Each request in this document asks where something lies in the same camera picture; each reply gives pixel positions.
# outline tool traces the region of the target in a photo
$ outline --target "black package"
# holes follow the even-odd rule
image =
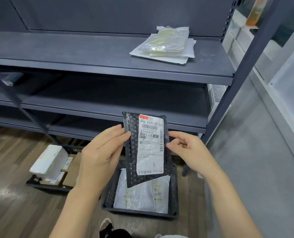
[[[125,143],[127,188],[171,175],[171,152],[166,146],[170,142],[166,116],[123,112],[123,118],[125,132],[131,132]]]

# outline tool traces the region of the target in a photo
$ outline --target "shelf leg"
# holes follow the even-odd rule
[[[207,125],[205,134],[201,137],[201,140],[205,145],[208,143],[208,140],[212,136],[215,128],[224,116],[226,110],[238,93],[245,79],[250,74],[256,61],[263,53],[269,40],[272,38],[279,25],[282,23],[286,12],[292,6],[293,2],[294,0],[273,0],[265,19],[263,20],[239,67],[233,75],[232,85],[228,86],[226,89],[224,96],[222,97],[216,111]],[[189,169],[190,168],[185,165],[182,174],[186,175]]]
[[[21,107],[22,100],[16,95],[16,93],[12,90],[10,86],[7,86],[0,79],[0,91],[21,111],[23,112],[34,124],[36,124],[39,129],[44,133],[49,139],[51,139],[55,144],[62,145],[61,142],[57,139],[57,137],[50,135],[48,133],[48,128],[31,112],[25,110]]]

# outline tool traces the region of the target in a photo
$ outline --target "person's left hand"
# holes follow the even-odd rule
[[[129,137],[130,132],[124,133],[124,128],[119,124],[101,132],[84,147],[75,187],[90,193],[102,192],[113,176]]]

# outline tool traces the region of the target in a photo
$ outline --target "person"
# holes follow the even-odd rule
[[[202,141],[197,136],[177,131],[170,131],[169,136],[175,139],[167,147],[208,183],[223,237],[262,237],[228,176]],[[130,132],[125,133],[124,128],[117,125],[106,129],[84,147],[77,184],[69,192],[50,238],[85,237],[93,210],[129,138]],[[107,218],[101,224],[101,237],[131,236],[125,230],[114,230],[112,220]]]

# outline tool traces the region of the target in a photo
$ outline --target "barcode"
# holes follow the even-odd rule
[[[144,124],[144,123],[142,123],[142,128],[149,128],[149,129],[153,129],[153,130],[158,130],[157,126],[148,125],[148,124]]]
[[[160,147],[159,147],[159,151],[163,151],[163,149],[164,149],[164,141],[163,141],[163,133],[164,133],[164,131],[161,129],[160,130]]]

